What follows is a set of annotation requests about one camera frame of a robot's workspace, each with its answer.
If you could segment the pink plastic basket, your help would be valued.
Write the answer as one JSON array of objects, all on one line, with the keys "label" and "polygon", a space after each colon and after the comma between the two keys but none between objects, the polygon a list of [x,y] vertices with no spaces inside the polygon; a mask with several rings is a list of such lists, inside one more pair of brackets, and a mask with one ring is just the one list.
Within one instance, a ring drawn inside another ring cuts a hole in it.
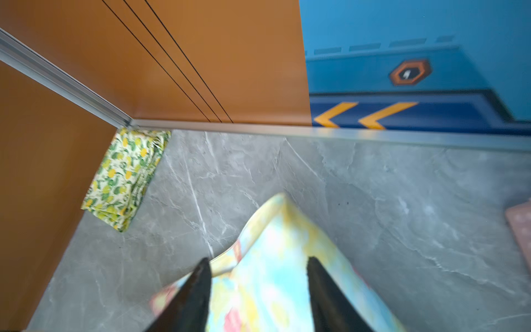
[{"label": "pink plastic basket", "polygon": [[530,201],[519,204],[517,206],[509,207],[505,211],[507,223],[514,235],[515,242],[524,257],[525,264],[530,271],[531,253],[531,226],[530,226]]}]

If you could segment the pastel floral skirt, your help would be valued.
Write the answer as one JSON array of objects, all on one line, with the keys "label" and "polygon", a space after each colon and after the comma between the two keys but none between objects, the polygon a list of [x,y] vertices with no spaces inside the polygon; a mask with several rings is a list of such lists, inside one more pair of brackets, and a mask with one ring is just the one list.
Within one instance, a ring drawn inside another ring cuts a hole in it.
[{"label": "pastel floral skirt", "polygon": [[[206,331],[315,331],[306,269],[310,257],[318,258],[373,331],[404,330],[326,233],[287,195],[277,194],[251,216],[228,250],[208,260]],[[153,297],[156,318],[191,274]]]}]

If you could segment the lemon print skirt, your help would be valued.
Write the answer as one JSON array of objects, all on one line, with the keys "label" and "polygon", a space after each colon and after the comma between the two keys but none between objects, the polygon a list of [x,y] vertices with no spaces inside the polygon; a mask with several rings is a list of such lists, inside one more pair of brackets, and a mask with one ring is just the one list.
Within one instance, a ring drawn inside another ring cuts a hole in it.
[{"label": "lemon print skirt", "polygon": [[117,130],[81,209],[118,232],[127,231],[170,138],[164,130]]}]

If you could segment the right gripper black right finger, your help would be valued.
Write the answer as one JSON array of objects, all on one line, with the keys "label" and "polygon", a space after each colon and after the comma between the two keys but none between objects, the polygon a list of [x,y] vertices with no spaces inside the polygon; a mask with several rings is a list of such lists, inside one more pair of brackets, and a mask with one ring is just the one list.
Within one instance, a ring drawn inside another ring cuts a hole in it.
[{"label": "right gripper black right finger", "polygon": [[313,325],[316,332],[373,331],[316,257],[307,264]]}]

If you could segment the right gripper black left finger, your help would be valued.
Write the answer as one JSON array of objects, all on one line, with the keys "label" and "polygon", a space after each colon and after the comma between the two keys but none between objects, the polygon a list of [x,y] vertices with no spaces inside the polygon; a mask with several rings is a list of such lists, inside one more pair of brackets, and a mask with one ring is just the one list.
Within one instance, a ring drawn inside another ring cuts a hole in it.
[{"label": "right gripper black left finger", "polygon": [[199,261],[183,287],[146,331],[206,331],[211,287],[212,272],[205,257]]}]

